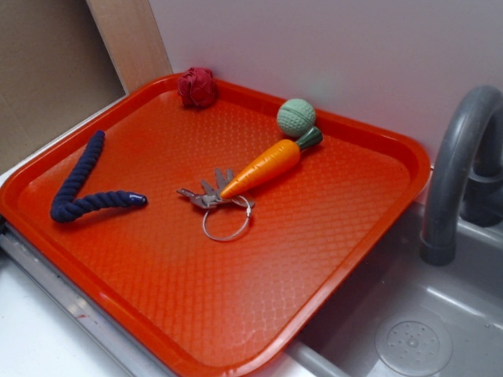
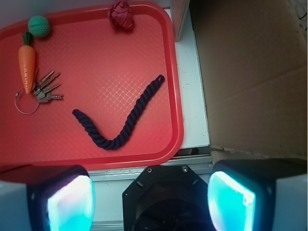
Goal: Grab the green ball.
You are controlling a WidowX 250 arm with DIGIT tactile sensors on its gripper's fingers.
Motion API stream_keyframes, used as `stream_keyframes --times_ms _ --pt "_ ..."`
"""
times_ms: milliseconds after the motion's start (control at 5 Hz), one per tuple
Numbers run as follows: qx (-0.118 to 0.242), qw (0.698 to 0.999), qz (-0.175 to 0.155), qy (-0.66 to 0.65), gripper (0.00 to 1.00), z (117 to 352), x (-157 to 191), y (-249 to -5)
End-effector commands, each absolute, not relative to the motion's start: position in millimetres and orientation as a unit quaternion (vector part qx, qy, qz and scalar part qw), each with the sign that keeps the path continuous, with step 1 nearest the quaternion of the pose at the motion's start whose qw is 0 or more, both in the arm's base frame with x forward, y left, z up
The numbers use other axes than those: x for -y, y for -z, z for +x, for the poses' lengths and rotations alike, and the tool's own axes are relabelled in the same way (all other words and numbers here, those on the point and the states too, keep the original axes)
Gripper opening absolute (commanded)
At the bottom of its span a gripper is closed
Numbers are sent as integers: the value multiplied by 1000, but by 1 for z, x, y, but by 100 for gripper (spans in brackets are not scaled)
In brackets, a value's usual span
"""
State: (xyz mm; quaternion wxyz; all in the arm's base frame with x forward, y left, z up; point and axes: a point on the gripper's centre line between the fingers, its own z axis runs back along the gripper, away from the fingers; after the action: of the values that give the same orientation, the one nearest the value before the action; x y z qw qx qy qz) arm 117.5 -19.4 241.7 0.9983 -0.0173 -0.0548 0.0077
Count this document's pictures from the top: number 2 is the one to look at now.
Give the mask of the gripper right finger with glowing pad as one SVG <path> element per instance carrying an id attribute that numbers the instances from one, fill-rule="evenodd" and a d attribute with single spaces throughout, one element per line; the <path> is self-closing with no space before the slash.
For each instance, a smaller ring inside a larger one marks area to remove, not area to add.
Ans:
<path id="1" fill-rule="evenodd" d="M 306 231 L 308 163 L 219 160 L 209 178 L 207 200 L 218 231 Z"/>

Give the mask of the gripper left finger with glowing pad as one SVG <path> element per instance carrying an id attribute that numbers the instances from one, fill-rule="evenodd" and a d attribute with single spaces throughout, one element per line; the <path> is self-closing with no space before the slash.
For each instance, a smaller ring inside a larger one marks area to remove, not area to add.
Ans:
<path id="1" fill-rule="evenodd" d="M 83 166 L 0 167 L 2 231 L 89 231 L 95 189 Z"/>

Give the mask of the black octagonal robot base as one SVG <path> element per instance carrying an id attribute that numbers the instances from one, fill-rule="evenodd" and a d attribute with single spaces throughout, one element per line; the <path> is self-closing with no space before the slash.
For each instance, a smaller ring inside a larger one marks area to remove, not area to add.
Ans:
<path id="1" fill-rule="evenodd" d="M 213 231 L 208 184 L 188 166 L 149 166 L 122 193 L 126 231 Z"/>

